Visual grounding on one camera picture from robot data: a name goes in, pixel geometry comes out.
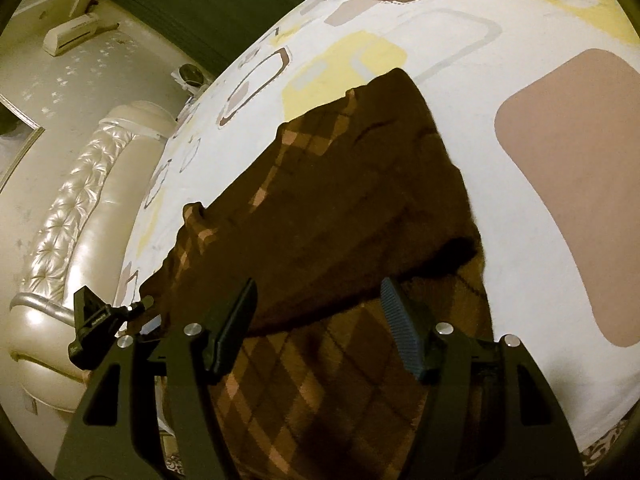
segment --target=wall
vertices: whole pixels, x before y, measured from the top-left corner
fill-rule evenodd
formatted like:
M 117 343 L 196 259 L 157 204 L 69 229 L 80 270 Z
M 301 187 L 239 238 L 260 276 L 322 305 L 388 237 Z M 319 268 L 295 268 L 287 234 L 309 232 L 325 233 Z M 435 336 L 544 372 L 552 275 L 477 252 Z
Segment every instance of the wall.
M 46 130 L 0 194 L 0 330 L 31 239 L 68 168 L 117 104 L 144 99 L 176 115 L 188 95 L 170 73 L 190 58 L 132 16 L 103 1 L 96 12 L 122 23 L 59 57 L 44 34 L 68 20 L 76 0 L 23 0 L 0 37 L 0 94 Z M 69 416 L 40 403 L 29 411 L 0 337 L 0 402 L 36 457 L 52 470 Z

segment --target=mattress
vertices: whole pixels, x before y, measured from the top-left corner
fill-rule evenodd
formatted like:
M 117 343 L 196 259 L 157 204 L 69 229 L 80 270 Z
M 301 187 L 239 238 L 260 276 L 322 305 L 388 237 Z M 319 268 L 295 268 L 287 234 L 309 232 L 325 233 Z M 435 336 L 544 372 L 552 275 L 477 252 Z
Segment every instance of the mattress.
M 167 142 L 118 298 L 277 126 L 402 67 L 460 168 L 496 337 L 518 335 L 578 447 L 640 396 L 640 39 L 616 0 L 307 0 L 192 105 Z

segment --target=folded garment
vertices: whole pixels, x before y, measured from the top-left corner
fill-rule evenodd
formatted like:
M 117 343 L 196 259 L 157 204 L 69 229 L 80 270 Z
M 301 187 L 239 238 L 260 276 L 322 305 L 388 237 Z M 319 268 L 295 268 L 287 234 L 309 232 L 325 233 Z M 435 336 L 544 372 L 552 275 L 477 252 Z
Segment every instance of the folded garment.
M 278 128 L 209 207 L 184 207 L 162 267 L 140 287 L 162 329 L 200 319 L 252 277 L 250 335 L 303 326 L 377 296 L 385 276 L 455 269 L 478 239 L 462 176 L 400 69 Z

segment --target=brown argyle sweater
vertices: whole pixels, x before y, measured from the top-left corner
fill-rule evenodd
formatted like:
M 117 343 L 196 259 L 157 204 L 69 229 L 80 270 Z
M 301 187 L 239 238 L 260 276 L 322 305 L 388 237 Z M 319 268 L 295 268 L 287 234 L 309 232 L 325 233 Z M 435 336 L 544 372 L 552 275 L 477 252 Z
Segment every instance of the brown argyle sweater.
M 201 319 L 247 277 L 258 307 L 212 388 L 252 479 L 395 479 L 427 395 L 402 367 L 377 299 L 394 276 L 469 335 L 492 338 L 482 251 L 462 177 L 400 69 L 282 124 L 207 208 L 184 207 L 140 288 L 162 330 Z

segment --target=metal screw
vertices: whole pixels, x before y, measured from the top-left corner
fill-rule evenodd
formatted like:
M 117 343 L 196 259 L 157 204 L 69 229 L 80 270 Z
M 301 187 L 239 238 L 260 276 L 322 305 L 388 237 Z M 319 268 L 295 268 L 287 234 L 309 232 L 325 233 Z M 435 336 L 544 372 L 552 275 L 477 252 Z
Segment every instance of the metal screw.
M 202 326 L 198 323 L 189 323 L 184 327 L 184 333 L 189 336 L 198 335 L 200 332 L 202 332 Z
M 133 344 L 133 338 L 130 335 L 124 335 L 118 338 L 118 346 L 120 348 L 126 348 L 127 346 L 131 346 Z
M 504 336 L 504 343 L 511 348 L 516 348 L 516 346 L 520 346 L 520 338 L 513 334 L 507 334 Z
M 453 326 L 451 326 L 449 323 L 438 323 L 436 325 L 436 332 L 440 335 L 453 334 Z

